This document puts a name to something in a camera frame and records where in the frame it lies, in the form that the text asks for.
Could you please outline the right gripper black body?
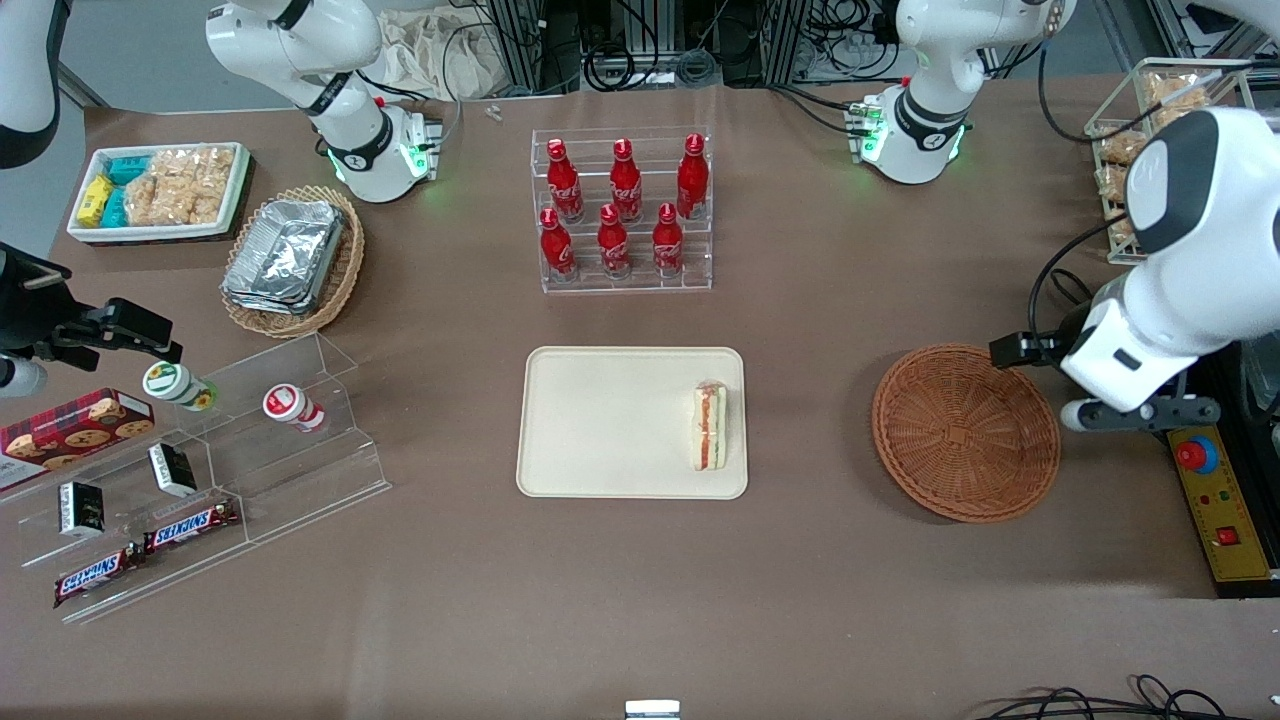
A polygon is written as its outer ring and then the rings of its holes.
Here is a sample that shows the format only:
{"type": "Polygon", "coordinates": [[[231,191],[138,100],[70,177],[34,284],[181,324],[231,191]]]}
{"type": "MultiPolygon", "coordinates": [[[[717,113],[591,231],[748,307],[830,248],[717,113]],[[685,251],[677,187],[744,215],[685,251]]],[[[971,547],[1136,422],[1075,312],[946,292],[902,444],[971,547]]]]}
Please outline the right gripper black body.
{"type": "Polygon", "coordinates": [[[32,359],[59,327],[77,319],[77,301],[67,282],[72,270],[1,245],[1,350],[32,359]]]}

